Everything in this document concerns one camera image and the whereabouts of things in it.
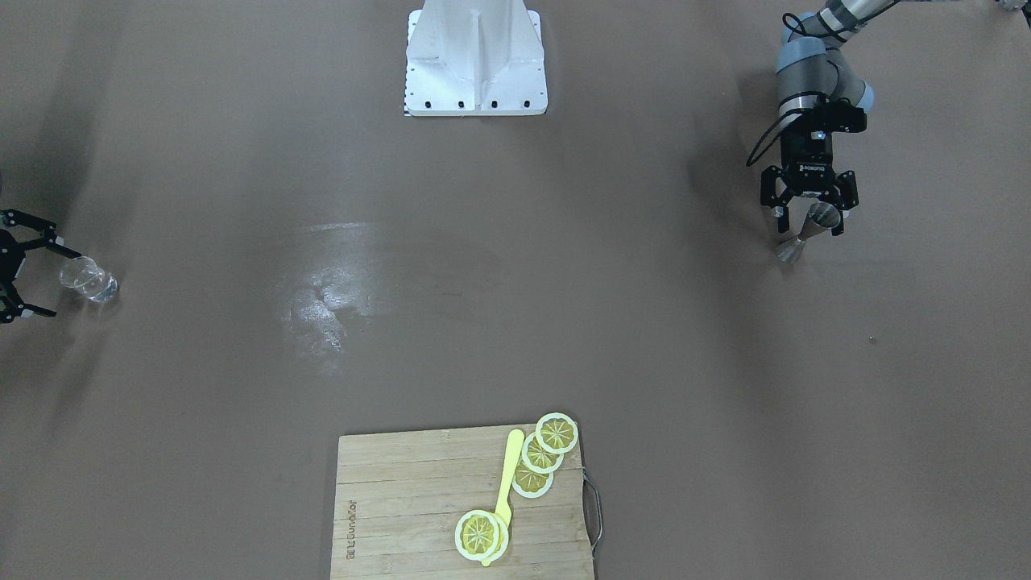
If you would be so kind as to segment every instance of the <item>cocktail jigger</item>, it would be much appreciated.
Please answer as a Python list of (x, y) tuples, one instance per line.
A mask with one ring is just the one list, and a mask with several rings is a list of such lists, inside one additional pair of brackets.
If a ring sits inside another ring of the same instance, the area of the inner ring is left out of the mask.
[(802, 255), (805, 242), (810, 237), (836, 228), (841, 223), (841, 212), (837, 207), (818, 201), (809, 206), (809, 211), (805, 214), (805, 223), (802, 224), (802, 231), (795, 237), (785, 241), (776, 247), (776, 257), (789, 264), (794, 264)]

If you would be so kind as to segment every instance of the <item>lemon slice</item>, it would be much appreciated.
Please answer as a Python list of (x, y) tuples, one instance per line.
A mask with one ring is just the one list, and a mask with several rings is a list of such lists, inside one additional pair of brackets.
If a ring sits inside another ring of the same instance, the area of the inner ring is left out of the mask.
[(483, 561), (498, 549), (501, 527), (491, 513), (472, 510), (455, 526), (455, 547), (462, 557)]
[(540, 475), (547, 475), (559, 469), (562, 465), (561, 453), (548, 453), (540, 446), (540, 442), (535, 437), (528, 437), (523, 443), (523, 465), (531, 472)]
[(494, 523), (498, 524), (498, 530), (501, 532), (501, 541), (498, 543), (498, 547), (494, 550), (494, 553), (480, 560), (485, 567), (491, 566), (494, 560), (500, 558), (508, 550), (508, 526), (497, 515), (490, 514), (490, 516), (494, 519)]
[(576, 422), (562, 413), (550, 413), (537, 421), (534, 434), (540, 447), (548, 453), (566, 453), (576, 447), (579, 432)]
[(516, 490), (516, 493), (528, 500), (533, 500), (547, 493), (554, 481), (554, 473), (547, 475), (534, 473), (530, 471), (530, 468), (526, 464), (520, 462), (519, 466), (516, 466), (516, 478), (512, 479), (512, 489)]

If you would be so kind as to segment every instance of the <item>wooden cutting board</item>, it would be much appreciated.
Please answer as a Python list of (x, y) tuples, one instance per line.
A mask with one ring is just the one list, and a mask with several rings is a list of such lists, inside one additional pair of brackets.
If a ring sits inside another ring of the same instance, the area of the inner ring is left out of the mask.
[(484, 568), (455, 549), (462, 515), (494, 509), (513, 429), (534, 425), (341, 437), (330, 578), (594, 580), (578, 444), (547, 493), (509, 494), (505, 555)]

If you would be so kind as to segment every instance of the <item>floor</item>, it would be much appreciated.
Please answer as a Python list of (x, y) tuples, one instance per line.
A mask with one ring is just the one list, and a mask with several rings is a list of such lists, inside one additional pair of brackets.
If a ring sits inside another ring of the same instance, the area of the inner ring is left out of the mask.
[(904, 3), (845, 235), (794, 267), (743, 167), (779, 18), (532, 0), (551, 107), (401, 111), (418, 0), (0, 3), (0, 578), (325, 579), (344, 434), (579, 421), (598, 577), (1026, 579), (1031, 35)]

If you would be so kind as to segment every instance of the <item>clear glass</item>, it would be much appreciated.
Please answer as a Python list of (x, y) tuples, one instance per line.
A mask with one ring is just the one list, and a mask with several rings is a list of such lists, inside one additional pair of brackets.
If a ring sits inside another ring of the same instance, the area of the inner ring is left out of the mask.
[(106, 303), (119, 292), (119, 280), (86, 255), (69, 260), (61, 268), (61, 283), (93, 301)]

